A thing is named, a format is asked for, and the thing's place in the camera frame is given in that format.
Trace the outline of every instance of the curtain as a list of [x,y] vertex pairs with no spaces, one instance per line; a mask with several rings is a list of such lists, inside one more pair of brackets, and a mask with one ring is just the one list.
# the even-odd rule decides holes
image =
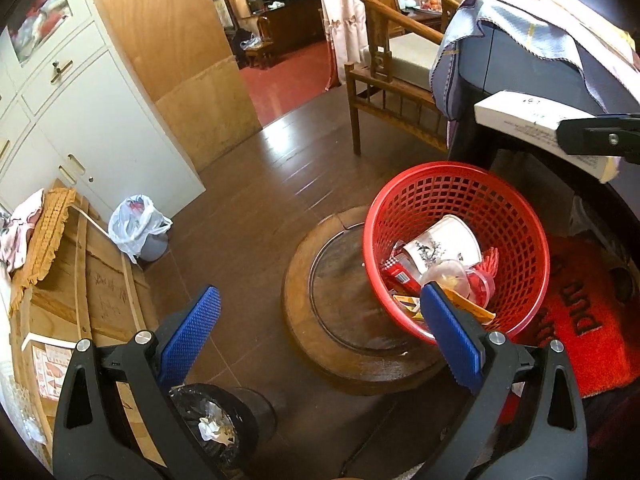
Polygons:
[[368,45],[364,4],[360,0],[322,0],[324,31],[334,46],[338,78],[344,83],[344,64],[361,61]]

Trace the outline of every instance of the wooden chair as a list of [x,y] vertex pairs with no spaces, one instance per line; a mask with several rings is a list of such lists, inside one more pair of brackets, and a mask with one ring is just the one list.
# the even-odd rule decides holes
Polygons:
[[[361,1],[369,40],[362,53],[365,63],[345,65],[353,152],[360,154],[360,110],[445,152],[445,135],[439,132],[442,115],[435,107],[429,85],[442,32],[402,14],[398,0]],[[455,0],[442,0],[442,30],[457,8]],[[356,83],[366,88],[358,93]]]
[[257,61],[261,68],[266,68],[273,64],[275,57],[275,44],[271,39],[271,28],[266,16],[258,18],[258,32],[262,41],[256,46],[250,46],[244,51],[244,54],[249,60],[249,66],[253,67]]

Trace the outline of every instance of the basket rim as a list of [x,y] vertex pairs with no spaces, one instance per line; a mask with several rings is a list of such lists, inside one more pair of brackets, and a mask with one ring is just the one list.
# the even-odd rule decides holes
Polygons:
[[408,170],[404,170],[402,173],[399,173],[395,177],[393,177],[386,185],[380,190],[378,195],[375,197],[371,207],[369,208],[369,212],[367,213],[367,217],[364,223],[364,233],[362,238],[362,253],[364,256],[364,266],[367,272],[367,276],[369,277],[369,283],[373,287],[375,295],[378,297],[378,300],[382,303],[385,310],[389,313],[392,319],[401,326],[404,330],[408,331],[410,334],[420,338],[423,341],[429,342],[431,344],[436,344],[436,340],[430,332],[425,330],[424,328],[418,326],[414,323],[408,316],[405,316],[400,312],[398,306],[394,303],[394,301],[389,296],[388,290],[386,289],[386,285],[382,280],[380,275],[379,265],[376,263],[375,256],[373,253],[373,230],[375,226],[375,221],[378,218],[378,214],[380,209],[382,208],[383,202],[386,198],[392,194],[400,185],[407,180],[411,176],[415,176],[419,173],[424,172],[425,170],[436,170],[437,168],[447,168],[447,171],[455,170],[456,168],[460,170],[464,170],[466,172],[472,172],[485,180],[487,177],[494,182],[500,184],[501,186],[508,186],[510,191],[513,193],[514,200],[518,200],[520,205],[523,206],[524,210],[528,213],[531,218],[532,224],[535,227],[535,236],[540,240],[540,246],[543,251],[543,282],[540,291],[538,292],[538,296],[531,307],[530,311],[527,313],[523,319],[513,326],[510,330],[507,330],[505,334],[511,338],[519,333],[521,330],[526,327],[531,319],[536,315],[540,306],[542,305],[543,300],[545,299],[546,289],[549,284],[549,272],[551,268],[550,262],[550,253],[548,241],[546,240],[545,230],[542,227],[542,223],[533,210],[532,206],[527,202],[527,200],[521,195],[519,191],[517,191],[511,184],[507,181],[501,179],[496,174],[493,174],[487,170],[482,168],[478,168],[477,166],[473,166],[471,164],[466,164],[464,162],[453,162],[448,160],[440,160],[436,162],[425,162],[424,164],[419,164],[418,166],[414,166],[409,168]]

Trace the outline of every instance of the round wooden stool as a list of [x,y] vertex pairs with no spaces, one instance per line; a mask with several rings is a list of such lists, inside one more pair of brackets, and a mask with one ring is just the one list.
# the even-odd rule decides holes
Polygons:
[[305,355],[352,394],[409,390],[444,360],[405,333],[375,297],[362,261],[367,206],[325,218],[300,243],[284,281],[284,314]]

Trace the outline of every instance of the blue gripper pad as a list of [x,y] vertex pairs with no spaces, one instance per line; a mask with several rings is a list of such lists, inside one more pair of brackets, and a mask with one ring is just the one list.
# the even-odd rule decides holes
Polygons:
[[173,386],[183,384],[196,357],[220,316],[220,294],[209,285],[191,309],[174,314],[156,332],[160,352],[157,382],[161,389],[168,391]]
[[456,308],[435,282],[422,288],[420,312],[458,384],[477,394],[484,365],[484,347],[478,339],[484,334],[481,325],[470,313]]

